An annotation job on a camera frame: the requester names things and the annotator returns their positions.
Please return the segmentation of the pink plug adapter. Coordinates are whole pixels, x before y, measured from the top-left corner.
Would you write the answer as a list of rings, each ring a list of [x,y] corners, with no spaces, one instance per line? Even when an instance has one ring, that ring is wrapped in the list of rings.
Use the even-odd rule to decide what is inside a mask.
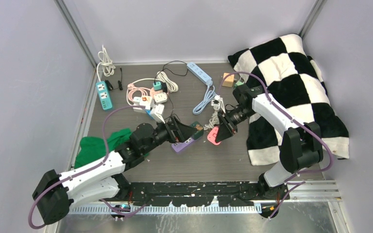
[[[216,142],[216,137],[218,134],[219,127],[215,126],[207,135],[207,140],[212,143],[213,145],[219,145],[220,142]]]

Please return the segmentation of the purple socket adapter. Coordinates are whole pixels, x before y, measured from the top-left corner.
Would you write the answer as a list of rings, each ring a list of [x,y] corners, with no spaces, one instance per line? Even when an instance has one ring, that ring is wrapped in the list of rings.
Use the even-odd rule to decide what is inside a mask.
[[[195,142],[195,139],[190,137],[185,142],[178,142],[178,143],[171,144],[171,147],[176,153],[179,153],[185,148],[187,148],[189,145],[191,145],[193,142]]]

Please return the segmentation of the teal power strip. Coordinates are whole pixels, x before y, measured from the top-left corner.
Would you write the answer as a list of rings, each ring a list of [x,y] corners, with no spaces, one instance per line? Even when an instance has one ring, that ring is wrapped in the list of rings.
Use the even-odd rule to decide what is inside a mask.
[[[113,87],[108,80],[96,83],[96,90],[103,110],[110,110],[113,108],[109,94],[109,91],[112,89]]]

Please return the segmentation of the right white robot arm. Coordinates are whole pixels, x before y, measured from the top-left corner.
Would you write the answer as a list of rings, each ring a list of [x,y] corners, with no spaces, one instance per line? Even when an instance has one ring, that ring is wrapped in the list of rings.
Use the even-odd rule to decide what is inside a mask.
[[[218,133],[215,141],[221,142],[237,133],[237,125],[258,113],[281,135],[279,161],[258,178],[258,194],[271,199],[277,187],[283,185],[295,173],[323,160],[321,130],[316,122],[299,123],[271,94],[260,86],[236,87],[233,95],[238,105],[233,110],[219,112]]]

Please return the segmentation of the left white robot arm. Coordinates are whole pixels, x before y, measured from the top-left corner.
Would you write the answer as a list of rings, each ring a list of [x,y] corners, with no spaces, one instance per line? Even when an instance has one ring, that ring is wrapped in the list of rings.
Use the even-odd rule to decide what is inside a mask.
[[[176,116],[157,123],[156,127],[142,123],[126,141],[107,149],[104,157],[62,173],[47,171],[32,194],[30,226],[36,228],[31,220],[35,208],[46,226],[60,221],[70,210],[96,200],[126,200],[130,189],[123,176],[125,171],[142,163],[147,153],[164,142],[185,142],[196,132],[195,127],[181,123]]]

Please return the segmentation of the light blue power strip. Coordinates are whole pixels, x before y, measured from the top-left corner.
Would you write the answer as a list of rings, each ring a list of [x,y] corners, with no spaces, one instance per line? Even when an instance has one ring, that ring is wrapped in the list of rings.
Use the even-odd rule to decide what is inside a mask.
[[[212,78],[203,71],[197,64],[194,62],[187,63],[187,69],[193,73],[201,82],[203,82],[207,86],[212,86],[213,81]]]

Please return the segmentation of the orange cube adapter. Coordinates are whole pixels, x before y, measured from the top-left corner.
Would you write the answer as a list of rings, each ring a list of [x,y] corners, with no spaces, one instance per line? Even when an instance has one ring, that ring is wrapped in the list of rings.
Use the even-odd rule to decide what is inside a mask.
[[[234,81],[235,81],[235,75],[234,74],[224,73],[223,74],[223,82],[222,82],[221,85],[223,87],[232,87],[234,85]]]

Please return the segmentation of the green patterned adapter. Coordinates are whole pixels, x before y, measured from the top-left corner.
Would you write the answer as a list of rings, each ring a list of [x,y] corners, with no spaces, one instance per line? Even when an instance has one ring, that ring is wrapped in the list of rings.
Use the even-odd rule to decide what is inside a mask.
[[[194,121],[193,123],[190,124],[190,127],[195,128],[197,131],[190,137],[191,140],[198,140],[203,136],[203,125],[198,122]]]

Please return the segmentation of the green plug adapter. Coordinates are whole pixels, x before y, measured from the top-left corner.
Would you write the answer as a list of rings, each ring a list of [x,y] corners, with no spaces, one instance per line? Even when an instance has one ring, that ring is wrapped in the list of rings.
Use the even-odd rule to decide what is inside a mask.
[[[241,81],[237,81],[235,84],[234,84],[234,88],[237,88],[238,86],[240,85],[243,85],[244,83],[241,82]]]

